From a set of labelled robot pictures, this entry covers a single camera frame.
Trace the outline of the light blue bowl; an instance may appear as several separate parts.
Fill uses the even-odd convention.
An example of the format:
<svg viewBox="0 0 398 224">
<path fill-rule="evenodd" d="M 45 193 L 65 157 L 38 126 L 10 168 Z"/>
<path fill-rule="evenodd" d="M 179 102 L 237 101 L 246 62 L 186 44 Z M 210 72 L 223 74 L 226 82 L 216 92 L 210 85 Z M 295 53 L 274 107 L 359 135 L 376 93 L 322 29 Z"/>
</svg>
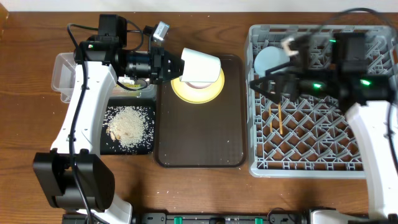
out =
<svg viewBox="0 0 398 224">
<path fill-rule="evenodd" d="M 262 78 L 266 75 L 266 70 L 287 62 L 290 62 L 290 57 L 283 49 L 270 46 L 257 54 L 254 59 L 254 70 Z"/>
</svg>

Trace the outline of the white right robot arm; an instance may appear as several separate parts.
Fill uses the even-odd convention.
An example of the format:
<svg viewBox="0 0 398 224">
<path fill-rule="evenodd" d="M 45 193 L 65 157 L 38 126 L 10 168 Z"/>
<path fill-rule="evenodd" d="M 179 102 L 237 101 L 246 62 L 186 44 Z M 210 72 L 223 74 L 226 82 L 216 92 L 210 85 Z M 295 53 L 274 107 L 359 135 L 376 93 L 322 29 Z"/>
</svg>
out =
<svg viewBox="0 0 398 224">
<path fill-rule="evenodd" d="M 338 100 L 358 143 L 369 199 L 369 223 L 397 223 L 397 78 L 366 72 L 268 72 L 250 89 L 278 103 L 282 94 Z"/>
</svg>

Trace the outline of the yellow snack wrapper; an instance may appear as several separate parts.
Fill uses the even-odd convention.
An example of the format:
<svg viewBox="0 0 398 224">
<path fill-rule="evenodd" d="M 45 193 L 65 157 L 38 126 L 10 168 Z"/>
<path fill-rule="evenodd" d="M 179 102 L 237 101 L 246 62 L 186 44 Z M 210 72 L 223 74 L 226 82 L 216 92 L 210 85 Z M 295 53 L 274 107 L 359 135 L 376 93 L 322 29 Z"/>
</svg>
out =
<svg viewBox="0 0 398 224">
<path fill-rule="evenodd" d="M 126 77 L 119 77 L 118 78 L 118 85 L 125 90 L 132 89 L 137 90 L 141 87 L 141 84 L 138 81 L 131 80 L 130 78 Z"/>
</svg>

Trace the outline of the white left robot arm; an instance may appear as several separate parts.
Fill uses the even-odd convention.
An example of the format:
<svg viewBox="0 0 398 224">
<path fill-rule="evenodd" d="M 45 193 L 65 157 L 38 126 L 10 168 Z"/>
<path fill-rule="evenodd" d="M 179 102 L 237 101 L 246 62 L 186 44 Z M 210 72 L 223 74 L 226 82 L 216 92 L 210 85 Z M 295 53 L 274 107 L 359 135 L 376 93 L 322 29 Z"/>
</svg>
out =
<svg viewBox="0 0 398 224">
<path fill-rule="evenodd" d="M 82 213 L 88 223 L 132 223 L 132 205 L 116 195 L 114 174 L 100 159 L 109 97 L 121 75 L 159 84 L 182 76 L 185 62 L 162 47 L 143 54 L 110 40 L 81 42 L 75 62 L 65 120 L 50 152 L 35 155 L 34 173 L 51 207 Z"/>
</svg>

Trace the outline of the white paper cup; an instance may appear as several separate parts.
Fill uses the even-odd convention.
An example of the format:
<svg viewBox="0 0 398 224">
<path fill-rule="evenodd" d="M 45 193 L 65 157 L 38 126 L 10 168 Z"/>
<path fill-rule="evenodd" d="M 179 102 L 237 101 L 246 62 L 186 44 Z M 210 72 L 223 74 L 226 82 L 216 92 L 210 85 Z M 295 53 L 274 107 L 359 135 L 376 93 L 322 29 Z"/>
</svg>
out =
<svg viewBox="0 0 398 224">
<path fill-rule="evenodd" d="M 181 82 L 214 83 L 221 71 L 221 60 L 210 54 L 184 48 L 181 59 L 184 62 Z"/>
</svg>

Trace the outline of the wooden chopstick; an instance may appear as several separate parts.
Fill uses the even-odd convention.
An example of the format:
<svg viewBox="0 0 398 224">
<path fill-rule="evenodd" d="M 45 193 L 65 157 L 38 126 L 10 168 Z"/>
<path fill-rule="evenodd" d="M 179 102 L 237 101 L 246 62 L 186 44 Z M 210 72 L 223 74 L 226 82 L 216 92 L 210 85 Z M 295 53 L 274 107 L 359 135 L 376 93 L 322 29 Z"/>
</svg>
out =
<svg viewBox="0 0 398 224">
<path fill-rule="evenodd" d="M 270 119 L 270 122 L 269 122 L 269 131 L 270 131 L 270 133 L 271 133 L 271 132 L 273 132 L 273 126 L 272 126 L 273 115 L 272 115 L 272 108 L 271 108 L 271 106 L 269 107 L 268 112 L 269 112 L 269 119 Z"/>
<path fill-rule="evenodd" d="M 281 103 L 278 103 L 278 119 L 279 119 L 279 133 L 283 135 L 283 120 L 282 120 L 282 108 Z"/>
</svg>

